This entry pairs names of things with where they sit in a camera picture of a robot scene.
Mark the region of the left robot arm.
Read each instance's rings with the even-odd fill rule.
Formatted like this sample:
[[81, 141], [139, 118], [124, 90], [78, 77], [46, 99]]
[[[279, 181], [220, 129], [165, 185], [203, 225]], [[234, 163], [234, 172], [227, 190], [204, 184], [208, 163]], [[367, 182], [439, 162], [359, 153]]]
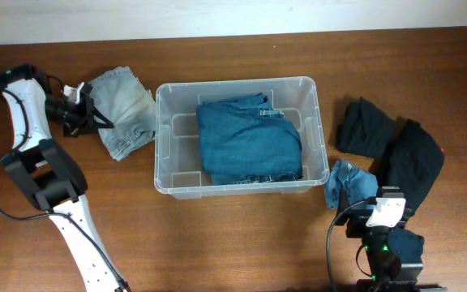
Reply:
[[86, 290], [128, 291], [93, 223], [83, 171], [52, 138], [48, 121], [62, 125], [67, 137], [95, 134], [113, 123], [95, 107], [91, 85], [61, 84], [55, 94], [51, 80], [52, 75], [27, 63], [0, 73], [0, 95], [9, 106], [14, 132], [13, 146], [0, 165], [38, 216], [58, 228]]

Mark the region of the dark blue jeans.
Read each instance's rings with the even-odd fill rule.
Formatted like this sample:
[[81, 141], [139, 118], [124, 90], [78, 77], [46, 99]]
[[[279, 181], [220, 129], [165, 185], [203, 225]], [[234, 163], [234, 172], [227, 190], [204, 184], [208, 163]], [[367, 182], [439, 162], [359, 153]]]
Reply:
[[201, 165], [214, 185], [303, 178], [301, 137], [268, 95], [205, 101], [196, 117]]

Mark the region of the black garment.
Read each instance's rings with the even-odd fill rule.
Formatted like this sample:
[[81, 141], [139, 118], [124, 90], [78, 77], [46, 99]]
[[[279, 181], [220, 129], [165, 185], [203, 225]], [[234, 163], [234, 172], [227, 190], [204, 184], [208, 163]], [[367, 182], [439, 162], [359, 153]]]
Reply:
[[345, 109], [344, 121], [336, 130], [336, 148], [349, 154], [381, 158], [395, 128], [394, 120], [360, 97]]
[[377, 173], [381, 187], [399, 187], [406, 207], [415, 213], [443, 168], [444, 154], [419, 122], [407, 120], [385, 148]]

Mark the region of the blue cloth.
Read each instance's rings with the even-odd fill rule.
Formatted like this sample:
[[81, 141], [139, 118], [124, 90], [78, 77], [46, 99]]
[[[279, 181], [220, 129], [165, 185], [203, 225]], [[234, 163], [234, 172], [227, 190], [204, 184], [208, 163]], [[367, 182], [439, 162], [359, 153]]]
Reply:
[[332, 167], [330, 177], [324, 184], [324, 194], [329, 208], [338, 208], [341, 191], [353, 204], [359, 200], [375, 196], [378, 190], [377, 178], [359, 169], [354, 164], [339, 160]]

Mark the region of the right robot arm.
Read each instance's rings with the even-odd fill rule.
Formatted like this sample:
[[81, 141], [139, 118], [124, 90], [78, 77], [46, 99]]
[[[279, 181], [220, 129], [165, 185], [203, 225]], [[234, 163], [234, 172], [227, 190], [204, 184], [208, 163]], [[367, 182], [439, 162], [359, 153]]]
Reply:
[[425, 239], [405, 228], [411, 218], [405, 195], [398, 187], [380, 187], [376, 195], [351, 203], [340, 191], [336, 216], [329, 227], [345, 226], [345, 236], [361, 241], [370, 271], [355, 291], [446, 291], [436, 284], [419, 285]]

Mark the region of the light washed jeans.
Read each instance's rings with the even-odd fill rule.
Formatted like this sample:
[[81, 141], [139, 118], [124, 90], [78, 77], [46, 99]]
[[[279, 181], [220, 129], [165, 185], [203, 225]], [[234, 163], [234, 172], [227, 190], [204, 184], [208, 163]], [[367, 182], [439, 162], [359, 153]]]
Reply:
[[116, 67], [89, 84], [95, 107], [114, 125], [99, 130], [114, 160], [121, 161], [154, 140], [156, 103], [129, 67]]

